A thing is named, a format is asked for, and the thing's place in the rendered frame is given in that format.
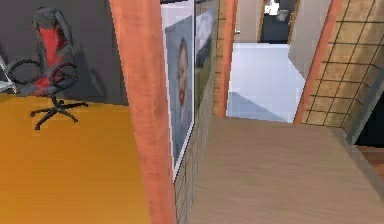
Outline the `white framed portrait picture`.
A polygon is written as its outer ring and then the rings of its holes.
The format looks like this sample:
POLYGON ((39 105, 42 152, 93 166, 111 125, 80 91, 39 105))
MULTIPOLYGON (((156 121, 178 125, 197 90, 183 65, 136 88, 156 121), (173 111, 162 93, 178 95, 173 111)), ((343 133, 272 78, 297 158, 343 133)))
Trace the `white framed portrait picture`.
POLYGON ((194 122, 194 0, 161 0, 168 78, 173 179, 194 122))

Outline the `red and grey office chair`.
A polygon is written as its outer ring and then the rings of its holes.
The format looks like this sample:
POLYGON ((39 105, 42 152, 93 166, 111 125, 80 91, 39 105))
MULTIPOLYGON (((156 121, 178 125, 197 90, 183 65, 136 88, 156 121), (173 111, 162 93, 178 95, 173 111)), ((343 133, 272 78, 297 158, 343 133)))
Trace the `red and grey office chair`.
POLYGON ((30 116, 45 112, 45 115, 36 123, 35 129, 55 114, 60 113, 73 120, 78 119, 68 112, 68 109, 85 106, 84 101, 66 104, 57 99, 57 94, 72 87, 78 80, 78 66, 75 64, 73 51, 73 37, 69 22, 63 13, 53 7, 39 7, 34 11, 32 28, 37 41, 38 59, 17 59, 4 67, 6 77, 20 89, 16 94, 20 96, 49 97, 53 103, 50 108, 34 110, 30 116), (19 66, 33 64, 39 69, 39 73, 28 80, 20 80, 14 76, 19 66))

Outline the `framed landscape picture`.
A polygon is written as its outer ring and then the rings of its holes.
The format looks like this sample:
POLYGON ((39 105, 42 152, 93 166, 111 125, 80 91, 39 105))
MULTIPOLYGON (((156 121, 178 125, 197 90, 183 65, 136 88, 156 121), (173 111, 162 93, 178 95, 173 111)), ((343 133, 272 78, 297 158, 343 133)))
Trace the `framed landscape picture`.
POLYGON ((218 3, 219 0, 195 1, 195 113, 198 113, 211 75, 212 50, 216 40, 218 3))

